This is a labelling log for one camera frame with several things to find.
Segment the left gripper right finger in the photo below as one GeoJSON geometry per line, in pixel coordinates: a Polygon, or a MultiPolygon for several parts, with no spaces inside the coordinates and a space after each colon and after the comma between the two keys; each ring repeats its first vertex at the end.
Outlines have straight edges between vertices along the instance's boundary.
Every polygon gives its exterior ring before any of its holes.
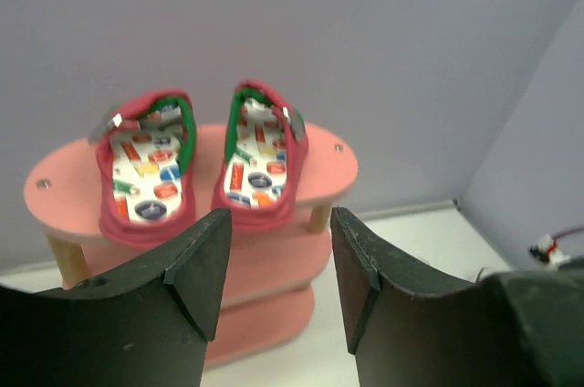
{"type": "Polygon", "coordinates": [[[505,272],[471,283],[333,209],[348,351],[363,386],[580,386],[581,270],[505,272]]]}

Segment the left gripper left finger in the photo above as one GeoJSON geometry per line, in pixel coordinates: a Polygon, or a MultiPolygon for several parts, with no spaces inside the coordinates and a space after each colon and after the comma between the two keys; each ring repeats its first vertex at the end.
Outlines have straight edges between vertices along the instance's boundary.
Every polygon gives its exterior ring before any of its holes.
{"type": "Polygon", "coordinates": [[[216,333],[231,239],[231,214],[219,209],[73,288],[2,288],[1,383],[198,385],[216,333]]]}

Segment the pink sandal one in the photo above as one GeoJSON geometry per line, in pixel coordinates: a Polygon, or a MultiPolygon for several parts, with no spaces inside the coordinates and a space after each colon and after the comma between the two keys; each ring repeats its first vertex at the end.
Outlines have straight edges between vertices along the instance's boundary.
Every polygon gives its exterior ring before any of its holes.
{"type": "Polygon", "coordinates": [[[99,168],[105,238],[150,248],[195,223],[197,125],[185,91],[157,90],[113,108],[88,141],[99,168]]]}
{"type": "Polygon", "coordinates": [[[301,113],[257,80],[235,88],[211,208],[228,209],[237,232],[267,232],[294,217],[309,139],[301,113]]]}

